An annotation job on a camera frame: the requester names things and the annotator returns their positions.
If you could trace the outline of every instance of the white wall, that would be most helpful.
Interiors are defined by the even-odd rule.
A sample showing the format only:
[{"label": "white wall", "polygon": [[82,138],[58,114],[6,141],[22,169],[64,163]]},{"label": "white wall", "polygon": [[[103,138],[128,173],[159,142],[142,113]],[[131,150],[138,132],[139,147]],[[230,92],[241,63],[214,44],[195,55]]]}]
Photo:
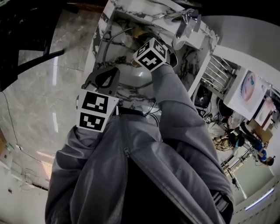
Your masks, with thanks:
[{"label": "white wall", "polygon": [[[267,193],[272,187],[274,191],[258,204],[245,210],[247,206]],[[279,177],[271,179],[264,187],[234,208],[231,224],[273,224],[279,218],[280,184]]]},{"label": "white wall", "polygon": [[245,161],[244,164],[233,174],[237,179],[239,186],[242,188],[237,190],[235,186],[231,184],[236,205],[245,200],[242,190],[246,197],[249,198],[273,178],[273,174],[269,167],[265,165],[255,166],[255,160],[253,157],[248,158],[247,161]]},{"label": "white wall", "polygon": [[273,132],[273,136],[267,146],[267,154],[271,157],[275,156],[274,164],[270,167],[271,172],[274,175],[280,176],[280,127]]},{"label": "white wall", "polygon": [[214,55],[245,67],[280,88],[279,26],[239,16],[206,16],[203,21],[220,36]]},{"label": "white wall", "polygon": [[0,167],[0,220],[9,224],[44,224],[47,191],[36,187],[21,191],[21,184]]}]

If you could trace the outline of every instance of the marble sink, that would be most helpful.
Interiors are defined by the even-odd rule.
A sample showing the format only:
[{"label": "marble sink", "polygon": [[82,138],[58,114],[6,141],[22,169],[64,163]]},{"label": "marble sink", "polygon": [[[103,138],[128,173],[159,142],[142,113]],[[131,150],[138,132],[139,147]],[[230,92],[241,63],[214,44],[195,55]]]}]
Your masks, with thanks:
[{"label": "marble sink", "polygon": [[[163,31],[156,26],[142,24],[133,19],[128,20],[122,17],[122,13],[115,12],[111,17],[111,23],[107,26],[103,39],[98,48],[98,54],[94,65],[94,70],[104,67],[103,55],[105,47],[111,37],[130,27],[142,27],[142,29],[158,34],[167,44],[171,45],[173,34]],[[120,70],[119,86],[117,97],[120,99],[120,106],[131,109],[143,110],[143,106],[152,106],[155,102],[152,85],[141,89],[127,87],[139,87],[151,82],[151,73],[143,67],[135,68],[131,65],[133,54],[140,46],[133,40],[134,30],[129,30],[116,36],[110,43],[106,53],[106,66],[116,66]],[[189,90],[196,75],[198,74],[201,63],[204,60],[205,52],[185,45],[176,51],[178,65],[174,68],[186,89]]]}]

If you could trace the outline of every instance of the wire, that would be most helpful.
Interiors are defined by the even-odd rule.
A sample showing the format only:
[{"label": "wire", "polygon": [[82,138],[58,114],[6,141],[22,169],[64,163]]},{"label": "wire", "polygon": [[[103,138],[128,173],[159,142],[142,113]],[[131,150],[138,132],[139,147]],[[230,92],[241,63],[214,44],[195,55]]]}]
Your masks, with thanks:
[{"label": "wire", "polygon": [[154,108],[154,106],[156,105],[156,103],[157,103],[157,102],[155,101],[154,104],[153,104],[153,106],[149,109],[149,111],[148,111],[146,114],[144,114],[145,117],[147,117],[147,115],[150,114],[150,112],[152,111],[152,109]]},{"label": "wire", "polygon": [[36,180],[35,182],[37,182],[37,181],[40,179],[40,177],[37,176],[37,172],[35,172],[35,171],[31,170],[31,169],[25,168],[25,175],[28,177],[28,179],[30,179],[29,176],[28,176],[28,174],[30,174],[30,175],[32,175],[32,176],[34,176],[34,177],[37,177],[37,180]]},{"label": "wire", "polygon": [[160,109],[158,109],[157,111],[152,112],[152,113],[150,113],[150,114],[155,114],[155,113],[157,113],[157,112],[159,112],[159,111],[160,111]]},{"label": "wire", "polygon": [[[104,67],[106,68],[106,55],[107,55],[107,51],[108,51],[108,48],[109,48],[109,45],[111,43],[111,41],[118,35],[126,32],[126,31],[129,31],[129,30],[132,30],[134,29],[135,27],[131,27],[131,28],[128,28],[128,29],[125,29],[125,30],[122,30],[121,32],[117,33],[116,35],[112,36],[110,38],[110,40],[108,41],[107,45],[105,46],[105,49],[104,49],[104,54],[103,54],[103,58],[102,58],[102,62],[103,62],[103,65]],[[142,86],[130,86],[130,85],[127,85],[127,84],[123,84],[123,83],[120,83],[119,82],[119,85],[122,86],[122,87],[125,87],[125,88],[128,88],[128,89],[135,89],[135,90],[138,90],[138,89],[142,89],[144,87],[147,87],[149,85],[151,85],[153,83],[153,81],[150,81],[150,82],[147,82],[145,83],[144,85]]]},{"label": "wire", "polygon": [[157,123],[157,127],[159,127],[159,120],[158,120],[158,118],[156,117],[156,115],[154,115],[154,114],[148,114],[148,115],[150,115],[151,117],[154,118],[154,120],[155,120],[156,123]]},{"label": "wire", "polygon": [[[13,124],[13,120],[12,120],[11,113],[10,113],[9,103],[8,103],[8,100],[7,100],[7,97],[6,97],[5,94],[4,94],[4,97],[5,97],[6,102],[7,102],[8,112],[9,112],[9,116],[10,116],[10,122],[12,123],[13,131],[14,131],[14,124]],[[18,144],[18,139],[17,139],[15,131],[14,131],[14,136],[15,136],[17,144]]]},{"label": "wire", "polygon": [[221,100],[221,98],[218,100],[218,111],[219,111],[219,114],[221,115],[221,112],[220,112],[220,108],[219,108],[219,102],[220,102],[220,100]]},{"label": "wire", "polygon": [[[10,113],[9,103],[8,103],[8,100],[7,100],[7,97],[6,97],[5,94],[4,94],[4,97],[5,97],[6,102],[7,102],[7,107],[8,107],[8,112],[9,112],[9,116],[10,116],[10,121],[11,121],[11,123],[12,123],[13,131],[14,131],[14,124],[13,124],[13,120],[12,120],[11,113]],[[32,159],[35,159],[36,161],[38,161],[38,162],[40,162],[40,163],[45,163],[45,162],[43,162],[43,161],[40,161],[40,160],[34,158],[33,156],[27,154],[26,152],[24,152],[24,151],[22,150],[21,146],[18,144],[18,138],[17,138],[17,135],[16,135],[16,132],[15,132],[15,131],[14,131],[14,137],[16,138],[17,145],[18,145],[18,147],[19,147],[19,149],[20,149],[21,152],[23,152],[23,153],[26,154],[27,156],[31,157]]]},{"label": "wire", "polygon": [[225,123],[223,123],[222,125],[223,125],[226,129],[228,129],[228,127],[227,127],[227,126],[225,126]]},{"label": "wire", "polygon": [[209,115],[211,113],[211,110],[212,110],[212,103],[210,101],[210,111],[208,112],[208,114],[206,114],[205,116]]},{"label": "wire", "polygon": [[257,165],[256,162],[257,162],[257,161],[255,161],[255,166],[261,166],[261,165],[262,165],[262,163],[261,163],[261,165]]},{"label": "wire", "polygon": [[199,115],[201,115],[202,117],[205,116],[206,112],[208,110],[208,107],[206,108],[206,111],[205,110],[199,110]]}]

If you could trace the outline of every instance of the tiled floor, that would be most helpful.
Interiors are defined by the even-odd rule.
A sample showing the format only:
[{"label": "tiled floor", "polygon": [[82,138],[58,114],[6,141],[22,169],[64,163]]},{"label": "tiled floor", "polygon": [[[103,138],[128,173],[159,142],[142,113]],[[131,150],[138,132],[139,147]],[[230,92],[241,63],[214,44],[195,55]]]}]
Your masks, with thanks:
[{"label": "tiled floor", "polygon": [[[51,52],[65,49],[65,54],[20,74],[4,91],[18,143],[23,151],[43,163],[17,148],[14,161],[33,170],[39,177],[34,176],[33,181],[41,186],[48,186],[53,157],[75,125],[75,101],[88,75],[83,71],[100,16],[100,13],[82,10],[78,14],[63,11],[52,39]],[[41,55],[41,52],[21,51],[19,62]],[[15,147],[16,139],[3,94],[0,94],[0,105],[0,128]]]}]

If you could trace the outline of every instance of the chrome faucet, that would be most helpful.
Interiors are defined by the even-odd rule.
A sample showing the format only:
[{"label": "chrome faucet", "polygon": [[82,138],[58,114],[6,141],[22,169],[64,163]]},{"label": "chrome faucet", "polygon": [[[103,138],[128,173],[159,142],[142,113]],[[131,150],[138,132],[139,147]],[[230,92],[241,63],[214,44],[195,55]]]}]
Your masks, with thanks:
[{"label": "chrome faucet", "polygon": [[166,19],[170,18],[180,18],[181,22],[179,25],[179,28],[175,34],[176,38],[181,38],[184,34],[187,38],[190,37],[191,33],[198,32],[200,28],[201,23],[201,14],[199,14],[199,11],[197,9],[186,9],[182,10],[180,12],[175,12],[171,14],[167,14],[165,16]]}]

